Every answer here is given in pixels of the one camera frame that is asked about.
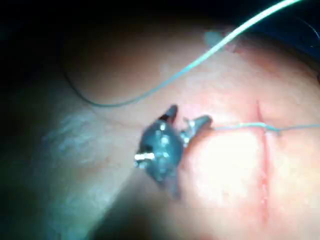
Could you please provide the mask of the right arm needle driver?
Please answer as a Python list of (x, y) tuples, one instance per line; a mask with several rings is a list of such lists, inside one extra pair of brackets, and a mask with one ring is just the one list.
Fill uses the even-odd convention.
[(184, 143), (174, 127), (156, 120), (143, 132), (134, 166), (144, 169), (157, 183), (163, 183), (175, 172), (184, 153)]

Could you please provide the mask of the right arm needle driver jaw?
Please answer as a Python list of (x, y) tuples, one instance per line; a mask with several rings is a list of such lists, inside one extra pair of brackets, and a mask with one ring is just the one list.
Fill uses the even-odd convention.
[(194, 119), (184, 118), (185, 128), (180, 131), (180, 138), (183, 141), (183, 147), (187, 148), (194, 138), (200, 133), (209, 129), (213, 119), (209, 115), (201, 115)]
[(178, 106), (173, 104), (159, 117), (159, 121), (161, 123), (173, 125), (177, 117), (177, 113)]

